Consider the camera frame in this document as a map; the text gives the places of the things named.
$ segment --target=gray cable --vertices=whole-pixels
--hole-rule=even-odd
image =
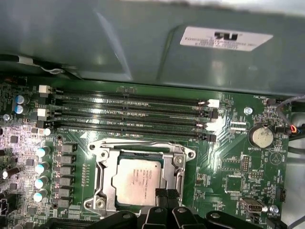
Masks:
[[[293,222],[292,224],[290,224],[287,229],[292,229],[295,228],[296,226],[299,226],[300,224],[305,222],[305,216],[301,217],[300,219],[298,219],[297,221]]]

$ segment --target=white sticker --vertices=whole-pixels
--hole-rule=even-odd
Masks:
[[[273,35],[200,27],[186,27],[181,45],[215,49],[252,51]]]

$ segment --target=gray metal panel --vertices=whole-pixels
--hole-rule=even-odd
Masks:
[[[281,0],[227,2],[236,8],[305,12],[299,0],[290,1],[290,7]],[[156,2],[3,0],[0,21],[0,53],[76,66],[83,78],[303,93],[303,17]],[[180,46],[188,25],[267,33],[274,38],[252,52]]]

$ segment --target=metal bracket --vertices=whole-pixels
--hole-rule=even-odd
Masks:
[[[165,141],[139,141],[119,138],[105,138],[87,145],[87,149],[96,155],[96,172],[94,196],[84,201],[85,209],[101,216],[114,214],[116,189],[112,185],[112,178],[117,174],[118,157],[122,153],[130,155],[145,155],[158,157],[163,160],[160,187],[177,189],[180,194],[180,203],[183,194],[185,163],[196,157],[196,152],[181,144]]]

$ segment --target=screw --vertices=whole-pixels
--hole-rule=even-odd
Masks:
[[[104,199],[98,199],[96,202],[96,208],[103,208],[105,206],[105,200]]]
[[[185,208],[179,208],[179,209],[178,209],[178,212],[184,213],[184,212],[186,212],[186,210],[185,210]]]
[[[271,205],[271,206],[269,207],[269,210],[270,210],[270,212],[273,213],[273,214],[277,214],[277,213],[280,211],[276,205]]]
[[[6,122],[9,121],[10,120],[10,115],[9,114],[4,114],[3,115],[3,120],[6,121]]]
[[[220,218],[220,215],[217,214],[217,213],[212,213],[211,216],[212,216],[214,219]]]
[[[252,108],[250,108],[248,106],[244,108],[244,114],[245,115],[250,115],[252,113],[253,113],[253,109]]]
[[[183,157],[182,156],[176,156],[174,159],[175,164],[181,164],[183,162]]]

